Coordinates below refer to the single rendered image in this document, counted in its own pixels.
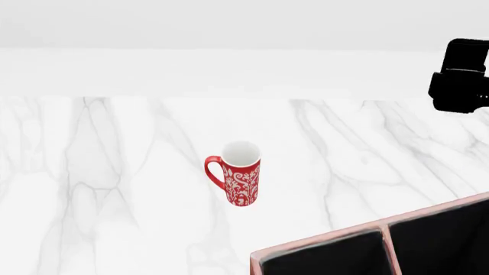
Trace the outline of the pink caddy with black compartments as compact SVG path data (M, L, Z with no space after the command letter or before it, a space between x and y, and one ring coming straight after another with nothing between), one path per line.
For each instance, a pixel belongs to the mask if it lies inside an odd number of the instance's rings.
M250 275L489 275L489 192L255 251Z

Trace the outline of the red white patterned tall mug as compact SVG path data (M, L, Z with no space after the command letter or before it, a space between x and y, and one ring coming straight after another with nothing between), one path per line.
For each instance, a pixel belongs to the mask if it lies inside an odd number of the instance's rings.
M221 167L223 180L209 170L211 163ZM226 144L221 155L205 159L204 170L207 177L224 190L232 205L245 207L256 201L261 171L261 151L256 144L250 141Z

